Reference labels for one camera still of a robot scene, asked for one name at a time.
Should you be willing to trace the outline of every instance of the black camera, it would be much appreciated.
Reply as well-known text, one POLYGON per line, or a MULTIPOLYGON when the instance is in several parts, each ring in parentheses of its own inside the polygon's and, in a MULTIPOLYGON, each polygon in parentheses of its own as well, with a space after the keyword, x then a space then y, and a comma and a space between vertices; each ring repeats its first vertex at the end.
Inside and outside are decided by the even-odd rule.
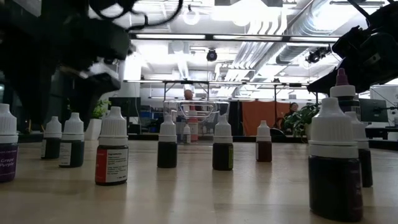
POLYGON ((214 62, 215 60, 217 60, 217 53, 215 49, 210 49, 209 52, 207 53, 207 61, 208 62, 214 62))

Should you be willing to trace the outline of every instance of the green plant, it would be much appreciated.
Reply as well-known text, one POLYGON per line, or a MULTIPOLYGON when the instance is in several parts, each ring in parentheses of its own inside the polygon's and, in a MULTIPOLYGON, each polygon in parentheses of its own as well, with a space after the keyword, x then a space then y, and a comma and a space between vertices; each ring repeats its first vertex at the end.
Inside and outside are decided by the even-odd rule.
POLYGON ((319 112, 319 105, 307 105, 285 118, 284 127, 291 127, 293 137, 305 134, 305 125, 311 124, 312 118, 319 112))
POLYGON ((95 105, 93 114, 91 115, 91 118, 93 119, 100 119, 102 115, 108 110, 108 105, 110 105, 111 102, 109 100, 98 100, 97 104, 95 105))

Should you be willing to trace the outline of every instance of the table surface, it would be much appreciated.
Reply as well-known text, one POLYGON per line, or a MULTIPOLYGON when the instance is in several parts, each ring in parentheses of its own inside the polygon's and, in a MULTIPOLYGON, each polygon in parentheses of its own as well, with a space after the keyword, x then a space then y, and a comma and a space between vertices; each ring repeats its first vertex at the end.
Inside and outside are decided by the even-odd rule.
MULTIPOLYGON (((273 162, 258 163, 253 143, 235 143, 231 172, 211 168, 211 146, 179 146, 176 169, 156 168, 155 141, 129 146, 127 184, 102 187, 95 142, 72 169, 41 161, 39 143, 21 144, 16 179, 0 184, 0 223, 337 223, 309 210, 306 144, 275 143, 273 162)), ((397 223, 398 153, 372 150, 372 163, 361 223, 397 223)))

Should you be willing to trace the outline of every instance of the small bottle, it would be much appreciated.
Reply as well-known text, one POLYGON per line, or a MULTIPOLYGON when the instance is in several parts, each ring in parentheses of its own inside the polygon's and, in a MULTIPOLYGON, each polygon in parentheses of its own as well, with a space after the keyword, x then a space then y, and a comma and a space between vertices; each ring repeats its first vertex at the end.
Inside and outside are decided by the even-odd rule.
POLYGON ((355 111, 358 119, 361 119, 361 108, 355 96, 355 86, 348 83, 343 68, 337 71, 336 86, 330 88, 330 97, 337 97, 338 105, 343 112, 355 111))
POLYGON ((187 125, 187 124, 184 127, 184 132, 182 133, 182 142, 184 144, 191 143, 191 129, 189 128, 189 125, 187 125))
POLYGON ((213 169, 232 170, 234 161, 234 145, 231 135, 231 125, 226 116, 219 116, 220 121, 215 126, 213 138, 213 169))
POLYGON ((17 169, 17 118, 9 105, 0 103, 0 183, 14 180, 17 169))
POLYGON ((310 208, 339 222, 358 222, 363 216, 361 163, 352 128, 337 98, 322 99, 309 141, 310 208))
POLYGON ((58 159, 62 138, 62 125, 57 116, 51 117, 51 121, 45 126, 42 142, 42 159, 58 159))
POLYGON ((65 122, 61 138, 59 167, 81 167, 85 157, 83 122, 79 113, 72 113, 65 122))
POLYGON ((157 143, 157 167, 175 168, 177 166, 177 135, 171 115, 164 117, 160 125, 159 142, 157 143))
POLYGON ((196 116, 198 116, 198 112, 190 110, 188 115, 188 125, 191 129, 191 142, 196 142, 198 141, 198 118, 196 118, 196 116))
POLYGON ((126 183, 129 146, 127 123, 120 107, 112 106, 109 115, 102 119, 98 144, 95 184, 110 186, 126 183))
POLYGON ((371 151, 369 150, 369 140, 366 138, 366 125, 358 121, 355 112, 350 111, 345 114, 351 118, 354 140, 358 143, 359 161, 361 161, 362 187, 372 187, 372 159, 371 151))
POLYGON ((175 119, 175 130, 177 134, 177 142, 182 142, 182 133, 184 129, 184 123, 182 122, 183 113, 182 111, 177 112, 177 117, 175 119))
POLYGON ((256 160, 258 162, 272 161, 272 142, 267 121, 261 121, 260 126, 257 128, 256 160))

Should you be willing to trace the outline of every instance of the computer monitor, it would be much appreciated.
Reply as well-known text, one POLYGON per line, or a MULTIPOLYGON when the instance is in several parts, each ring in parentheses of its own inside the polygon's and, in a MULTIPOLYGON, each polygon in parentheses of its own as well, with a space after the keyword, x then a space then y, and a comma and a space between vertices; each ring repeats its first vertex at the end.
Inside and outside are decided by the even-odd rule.
POLYGON ((359 104, 361 105, 361 121, 388 122, 385 100, 359 99, 359 104))

